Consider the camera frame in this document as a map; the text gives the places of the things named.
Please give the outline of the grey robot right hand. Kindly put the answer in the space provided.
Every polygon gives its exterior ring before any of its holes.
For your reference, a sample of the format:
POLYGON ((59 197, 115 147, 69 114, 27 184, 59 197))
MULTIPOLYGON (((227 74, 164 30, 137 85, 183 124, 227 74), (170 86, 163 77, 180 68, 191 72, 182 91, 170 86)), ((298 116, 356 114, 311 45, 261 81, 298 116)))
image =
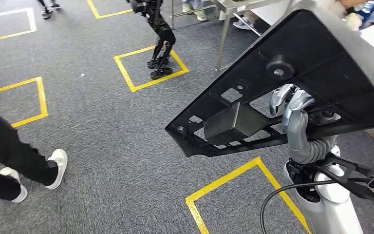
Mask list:
POLYGON ((308 114, 304 110, 315 99, 294 84, 285 84, 272 92, 269 112, 275 116, 282 111, 282 131, 287 134, 291 158, 300 164, 313 162, 314 151, 307 139, 308 114))

